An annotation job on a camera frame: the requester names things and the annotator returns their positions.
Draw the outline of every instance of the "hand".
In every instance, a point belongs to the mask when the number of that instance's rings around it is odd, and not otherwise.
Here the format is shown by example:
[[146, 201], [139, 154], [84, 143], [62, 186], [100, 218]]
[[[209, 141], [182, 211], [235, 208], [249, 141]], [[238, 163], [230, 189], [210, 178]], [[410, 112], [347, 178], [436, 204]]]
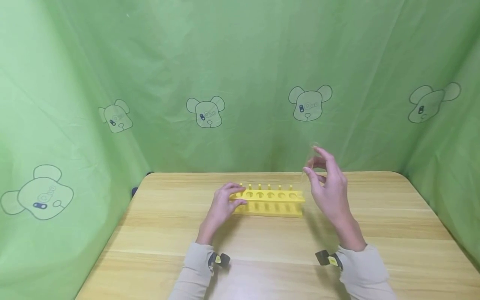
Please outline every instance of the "hand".
[[230, 195], [243, 190], [245, 190], [244, 187], [229, 182], [215, 191], [212, 205], [208, 210], [205, 220], [200, 225], [196, 241], [197, 244], [211, 244], [215, 232], [230, 218], [235, 209], [240, 205], [247, 204], [247, 201], [243, 199], [230, 201]]
[[[347, 200], [347, 179], [335, 162], [333, 155], [319, 147], [313, 149], [321, 156], [314, 156], [308, 161], [311, 168], [303, 168], [310, 179], [313, 199], [332, 224], [341, 222], [343, 219], [351, 217]], [[317, 175], [313, 168], [325, 169], [328, 178]]]
[[[314, 147], [321, 156], [314, 156], [308, 161], [303, 171], [310, 179], [312, 196], [315, 203], [335, 227], [340, 245], [348, 250], [363, 251], [367, 246], [358, 222], [350, 212], [347, 199], [347, 179], [333, 155], [325, 149]], [[327, 177], [317, 175], [313, 168], [327, 171]]]

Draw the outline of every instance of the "wood grain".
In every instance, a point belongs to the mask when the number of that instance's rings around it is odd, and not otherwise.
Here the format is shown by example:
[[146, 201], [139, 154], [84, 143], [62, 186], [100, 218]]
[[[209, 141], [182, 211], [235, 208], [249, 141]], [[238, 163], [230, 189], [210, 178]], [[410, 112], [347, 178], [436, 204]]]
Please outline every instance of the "wood grain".
[[[480, 299], [480, 275], [422, 197], [393, 172], [347, 172], [352, 213], [379, 249], [399, 299]], [[154, 173], [132, 203], [77, 296], [79, 300], [166, 299], [214, 191], [228, 181], [293, 184], [304, 218], [234, 216], [217, 233], [231, 257], [206, 299], [349, 299], [333, 266], [314, 256], [338, 240], [299, 173]]]

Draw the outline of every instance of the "yellow sticker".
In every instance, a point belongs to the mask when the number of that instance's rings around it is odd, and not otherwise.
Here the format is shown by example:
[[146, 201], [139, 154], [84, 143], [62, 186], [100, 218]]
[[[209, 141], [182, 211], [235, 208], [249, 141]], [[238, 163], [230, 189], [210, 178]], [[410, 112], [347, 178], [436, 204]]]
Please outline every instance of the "yellow sticker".
[[329, 256], [328, 261], [330, 262], [330, 264], [338, 266], [338, 263], [336, 262], [336, 259], [334, 257]]

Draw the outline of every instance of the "black clip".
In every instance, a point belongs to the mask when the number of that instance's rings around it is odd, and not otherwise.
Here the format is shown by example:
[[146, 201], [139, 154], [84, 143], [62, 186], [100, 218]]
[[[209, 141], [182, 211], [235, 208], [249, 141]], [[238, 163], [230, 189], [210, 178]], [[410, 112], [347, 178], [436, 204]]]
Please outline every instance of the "black clip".
[[327, 250], [322, 250], [320, 252], [315, 253], [315, 256], [317, 257], [317, 260], [320, 263], [320, 265], [332, 264], [339, 267], [340, 270], [343, 270], [342, 262], [340, 261], [336, 253], [333, 253], [330, 255], [328, 254]]
[[208, 266], [212, 268], [214, 263], [221, 266], [222, 268], [225, 268], [230, 263], [230, 257], [224, 253], [218, 255], [213, 252], [213, 254], [210, 256], [210, 259], [208, 260]]

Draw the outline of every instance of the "left hand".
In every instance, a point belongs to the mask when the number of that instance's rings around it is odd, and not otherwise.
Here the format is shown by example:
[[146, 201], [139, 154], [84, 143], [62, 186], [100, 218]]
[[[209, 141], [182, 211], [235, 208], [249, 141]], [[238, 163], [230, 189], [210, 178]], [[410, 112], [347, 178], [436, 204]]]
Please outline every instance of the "left hand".
[[230, 201], [230, 195], [242, 192], [244, 190], [244, 187], [241, 187], [236, 183], [229, 182], [215, 191], [212, 205], [208, 210], [205, 220], [200, 225], [196, 243], [212, 243], [215, 232], [218, 230], [218, 228], [220, 228], [220, 226], [222, 226], [223, 223], [225, 223], [225, 221], [228, 220], [228, 218], [230, 218], [235, 209], [240, 205], [247, 204], [247, 201], [243, 199]]

